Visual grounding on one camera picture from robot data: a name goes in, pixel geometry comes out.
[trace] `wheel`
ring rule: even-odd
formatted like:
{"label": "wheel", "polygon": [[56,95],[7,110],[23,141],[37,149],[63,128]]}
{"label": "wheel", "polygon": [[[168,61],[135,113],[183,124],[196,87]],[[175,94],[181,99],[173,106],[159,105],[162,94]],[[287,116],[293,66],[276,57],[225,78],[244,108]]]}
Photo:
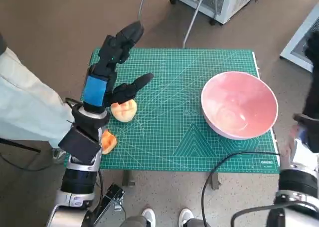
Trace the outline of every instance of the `wheel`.
{"label": "wheel", "polygon": [[177,3],[177,0],[169,0],[170,4],[175,5]]}
{"label": "wheel", "polygon": [[211,19],[209,20],[209,24],[210,24],[211,26],[215,26],[216,23],[217,23],[217,21],[216,21],[215,19],[213,19],[213,18],[211,18]]}

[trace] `speckled floor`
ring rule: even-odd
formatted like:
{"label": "speckled floor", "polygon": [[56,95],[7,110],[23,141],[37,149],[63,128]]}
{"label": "speckled floor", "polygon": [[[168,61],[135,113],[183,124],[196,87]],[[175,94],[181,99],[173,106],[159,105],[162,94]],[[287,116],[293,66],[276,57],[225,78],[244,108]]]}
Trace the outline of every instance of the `speckled floor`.
{"label": "speckled floor", "polygon": [[[0,29],[21,61],[62,97],[78,98],[91,51],[108,33],[134,21],[140,0],[0,0]],[[285,142],[291,116],[302,109],[311,76],[279,60],[279,53],[318,0],[259,0],[251,2],[226,25],[211,27],[199,15],[188,47],[249,48],[255,51],[261,78],[279,101],[275,125],[279,145]],[[180,47],[193,10],[168,0],[146,0],[145,34],[138,47]],[[45,150],[32,153],[1,146],[1,153],[25,166],[44,165],[46,143],[29,143]],[[44,226],[59,188],[63,167],[25,173],[0,162],[1,226]],[[207,173],[135,172],[137,187],[128,189],[124,206],[128,216],[150,206],[157,226],[177,226],[179,211],[188,207],[200,217],[200,191]],[[103,172],[105,185],[121,183],[118,171]],[[207,191],[206,212],[212,227],[229,226],[231,215],[243,208],[270,204],[277,175],[221,174],[222,187]],[[267,213],[239,218],[238,226],[263,226]],[[119,226],[123,213],[108,213],[100,226]]]}

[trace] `green cutting mat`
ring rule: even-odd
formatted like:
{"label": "green cutting mat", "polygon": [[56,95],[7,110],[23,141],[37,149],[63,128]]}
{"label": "green cutting mat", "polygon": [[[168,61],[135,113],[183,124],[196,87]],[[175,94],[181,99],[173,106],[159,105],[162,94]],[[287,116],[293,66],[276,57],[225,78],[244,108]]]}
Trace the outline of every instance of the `green cutting mat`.
{"label": "green cutting mat", "polygon": [[[97,54],[98,49],[90,65],[98,61]],[[246,141],[225,139],[208,127],[201,113],[201,90],[212,76],[224,71],[258,75],[252,51],[133,48],[117,71],[116,85],[149,72],[154,79],[137,94],[133,121],[111,118],[107,128],[118,144],[103,156],[101,169],[210,171],[232,153],[277,151],[273,133]],[[278,162],[275,156],[243,155],[219,172],[277,173]]]}

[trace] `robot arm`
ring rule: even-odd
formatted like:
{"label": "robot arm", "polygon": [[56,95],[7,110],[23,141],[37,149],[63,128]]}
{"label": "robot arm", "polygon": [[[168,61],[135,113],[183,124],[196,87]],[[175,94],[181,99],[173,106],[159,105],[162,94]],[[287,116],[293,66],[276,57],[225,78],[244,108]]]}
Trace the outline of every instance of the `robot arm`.
{"label": "robot arm", "polygon": [[70,154],[61,188],[58,190],[47,227],[91,227],[109,202],[124,192],[111,187],[108,198],[92,213],[88,210],[94,199],[94,186],[99,172],[102,150],[102,127],[110,114],[106,107],[131,100],[153,78],[151,73],[137,78],[132,84],[114,88],[117,63],[124,63],[130,49],[143,34],[139,21],[122,29],[116,36],[108,35],[99,51],[99,61],[89,67],[83,100],[72,107],[74,125],[59,143]]}
{"label": "robot arm", "polygon": [[271,210],[268,227],[319,226],[318,153],[319,153],[319,32],[308,40],[306,56],[313,62],[313,81],[303,114],[294,116],[286,153],[281,153],[281,171],[275,204],[303,201],[309,205],[294,205]]}

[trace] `black cable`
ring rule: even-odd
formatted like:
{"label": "black cable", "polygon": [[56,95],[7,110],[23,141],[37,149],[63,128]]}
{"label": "black cable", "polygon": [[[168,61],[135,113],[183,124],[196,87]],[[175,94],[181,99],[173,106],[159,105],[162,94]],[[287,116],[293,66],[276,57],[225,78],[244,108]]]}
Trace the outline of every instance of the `black cable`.
{"label": "black cable", "polygon": [[39,149],[28,147],[28,146],[19,144],[17,142],[9,141],[9,140],[3,139],[3,138],[0,138],[0,143],[5,144],[5,145],[9,145],[9,146],[18,147],[18,148],[21,148],[21,149],[24,149],[24,150],[28,150],[28,151],[34,151],[34,152],[37,152],[37,153],[41,152]]}
{"label": "black cable", "polygon": [[71,102],[75,104],[83,104],[81,101],[78,101],[69,97],[65,98],[65,103],[68,104],[68,106],[72,109],[73,105],[71,104]]}
{"label": "black cable", "polygon": [[44,170],[46,170],[46,169],[48,169],[48,168],[50,168],[51,166],[54,165],[54,164],[52,163],[52,164],[50,164],[50,165],[48,165],[48,166],[45,166],[45,167],[42,167],[42,168],[40,168],[40,169],[32,170],[32,169],[28,169],[28,168],[24,168],[24,167],[18,166],[18,165],[16,165],[15,163],[12,163],[11,161],[9,161],[9,160],[7,160],[5,157],[3,157],[3,155],[2,155],[1,153],[0,153],[0,158],[1,158],[4,162],[6,162],[7,164],[9,164],[9,165],[11,165],[11,166],[14,166],[14,167],[16,167],[16,168],[18,168],[18,169],[20,169],[20,170],[28,171],[28,172],[44,171]]}
{"label": "black cable", "polygon": [[245,215],[245,214],[248,214],[248,213],[251,213],[251,212],[257,212],[257,211],[275,210],[275,209],[285,208],[285,207],[288,207],[288,206],[294,206],[294,205],[299,205],[299,204],[310,206],[310,207],[314,208],[315,211],[317,211],[317,213],[319,213],[319,209],[317,208],[317,206],[315,206],[315,205],[313,205],[311,203],[308,203],[308,202],[305,202],[305,201],[290,201],[290,202],[287,202],[287,203],[274,204],[274,205],[271,205],[271,206],[260,206],[260,207],[254,207],[254,208],[249,208],[249,209],[245,209],[245,210],[239,211],[239,212],[235,213],[231,217],[230,227],[235,227],[235,219],[237,217],[242,216],[242,215]]}
{"label": "black cable", "polygon": [[96,210],[96,213],[95,213],[95,219],[97,220],[97,218],[99,217],[99,213],[100,213],[100,210],[101,210],[101,207],[102,207],[102,200],[103,200],[103,177],[102,177],[102,172],[101,170],[99,169],[99,179],[100,179],[100,199],[99,199],[99,203],[98,203],[98,208]]}
{"label": "black cable", "polygon": [[273,156],[278,156],[278,153],[273,153],[273,152],[253,152],[253,151],[247,151],[247,152],[239,152],[239,153],[235,153],[235,154],[231,154],[229,156],[227,156],[226,158],[224,158],[221,162],[219,162],[209,173],[209,176],[206,179],[206,182],[203,186],[203,190],[201,193],[201,214],[203,217],[203,221],[204,221],[204,227],[208,227],[207,225],[207,220],[205,217],[205,207],[204,207],[204,196],[205,196],[205,191],[206,191],[206,187],[208,185],[209,179],[211,178],[211,176],[217,171],[217,169],[224,164],[228,159],[234,157],[234,156],[238,156],[238,155],[244,155],[244,154],[253,154],[253,155],[273,155]]}
{"label": "black cable", "polygon": [[83,104],[81,101],[72,99],[72,98],[70,98],[70,97],[66,97],[66,98],[65,98],[65,103],[70,104],[70,102],[73,102],[73,103],[75,103],[75,104]]}

